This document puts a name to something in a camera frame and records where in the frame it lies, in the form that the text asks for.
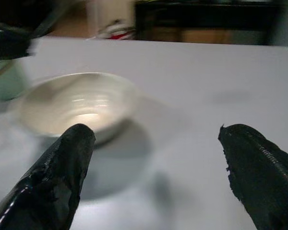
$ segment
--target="bowl rim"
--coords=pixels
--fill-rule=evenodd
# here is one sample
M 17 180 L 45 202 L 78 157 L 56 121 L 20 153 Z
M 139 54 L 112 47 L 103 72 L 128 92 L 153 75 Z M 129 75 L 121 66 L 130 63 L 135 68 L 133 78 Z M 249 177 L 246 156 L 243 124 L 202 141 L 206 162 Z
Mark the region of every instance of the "bowl rim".
M 63 75 L 54 75 L 51 77 L 45 77 L 42 79 L 39 79 L 37 81 L 35 81 L 35 85 L 33 85 L 32 87 L 30 87 L 29 89 L 27 89 L 25 92 L 23 92 L 18 98 L 15 98 L 11 101 L 11 103 L 9 104 L 9 108 L 8 110 L 12 113 L 12 117 L 14 118 L 14 120 L 16 120 L 16 123 L 18 125 L 20 125 L 21 127 L 37 134 L 38 136 L 45 136 L 45 137 L 51 137 L 51 138 L 58 138 L 60 137 L 62 134 L 54 134 L 54 133 L 50 133 L 50 132 L 44 132 L 44 131 L 40 131 L 38 129 L 35 129 L 31 126 L 29 126 L 28 124 L 25 124 L 24 122 L 21 121 L 21 112 L 20 112 L 20 108 L 22 103 L 24 103 L 25 99 L 33 92 L 35 91 L 37 88 L 41 87 L 42 85 L 45 85 L 51 81 L 60 79 L 60 78 L 64 78 L 64 77 L 68 77 L 68 76 L 77 76 L 77 75 L 85 75 L 85 74 L 92 74 L 92 75 L 106 75 L 107 77 L 112 77 L 113 79 L 117 79 L 118 81 L 128 85 L 130 88 L 132 88 L 133 90 L 133 102 L 130 103 L 130 105 L 127 107 L 127 109 L 124 110 L 123 113 L 121 113 L 119 116 L 115 116 L 114 119 L 112 121 L 110 121 L 109 123 L 94 129 L 94 133 L 98 133 L 98 132 L 102 132 L 105 131 L 107 129 L 111 129 L 112 127 L 115 127 L 116 125 L 118 125 L 119 123 L 121 123 L 122 121 L 124 121 L 125 119 L 129 118 L 136 109 L 136 105 L 137 102 L 139 101 L 139 96 L 140 96 L 140 91 L 139 89 L 135 86 L 134 83 L 132 83 L 130 80 L 120 76 L 120 75 L 116 75 L 116 74 L 112 74 L 112 73 L 107 73 L 107 72 L 78 72 L 78 73 L 70 73 L 70 74 L 63 74 Z

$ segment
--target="table surface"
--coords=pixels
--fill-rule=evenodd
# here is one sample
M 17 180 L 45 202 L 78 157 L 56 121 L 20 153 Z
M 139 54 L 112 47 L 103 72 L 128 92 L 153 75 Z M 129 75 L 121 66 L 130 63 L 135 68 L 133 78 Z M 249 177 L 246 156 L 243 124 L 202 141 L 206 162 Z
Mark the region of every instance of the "table surface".
M 255 230 L 217 140 L 248 124 L 288 152 L 288 47 L 44 38 L 22 64 L 32 84 L 110 72 L 142 91 L 129 127 L 94 152 L 72 230 Z M 0 200 L 52 140 L 0 104 Z

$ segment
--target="green mug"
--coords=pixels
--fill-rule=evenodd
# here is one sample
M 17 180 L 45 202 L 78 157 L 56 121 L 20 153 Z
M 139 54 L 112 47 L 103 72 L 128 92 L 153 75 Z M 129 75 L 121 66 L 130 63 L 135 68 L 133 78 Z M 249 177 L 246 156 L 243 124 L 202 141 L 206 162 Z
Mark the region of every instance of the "green mug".
M 26 89 L 25 75 L 17 60 L 0 61 L 0 101 L 19 96 Z

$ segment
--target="white table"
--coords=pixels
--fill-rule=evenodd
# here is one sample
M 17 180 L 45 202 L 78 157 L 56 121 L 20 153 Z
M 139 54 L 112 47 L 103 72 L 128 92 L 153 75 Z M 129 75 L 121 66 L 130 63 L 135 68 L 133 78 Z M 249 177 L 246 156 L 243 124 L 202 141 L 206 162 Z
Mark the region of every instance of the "white table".
M 97 149 L 72 230 L 254 230 L 229 188 L 219 128 L 248 124 L 288 152 L 288 48 L 47 38 L 31 80 L 111 72 L 143 92 Z M 0 106 L 0 200 L 49 146 Z

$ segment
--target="white bowl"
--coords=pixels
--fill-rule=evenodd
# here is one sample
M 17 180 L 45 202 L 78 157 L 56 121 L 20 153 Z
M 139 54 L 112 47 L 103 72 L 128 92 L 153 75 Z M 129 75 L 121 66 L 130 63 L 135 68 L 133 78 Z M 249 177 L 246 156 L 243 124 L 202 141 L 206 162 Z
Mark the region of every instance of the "white bowl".
M 109 73 L 76 73 L 46 81 L 13 106 L 30 130 L 59 137 L 70 126 L 89 126 L 101 143 L 119 130 L 133 112 L 138 91 L 128 80 Z

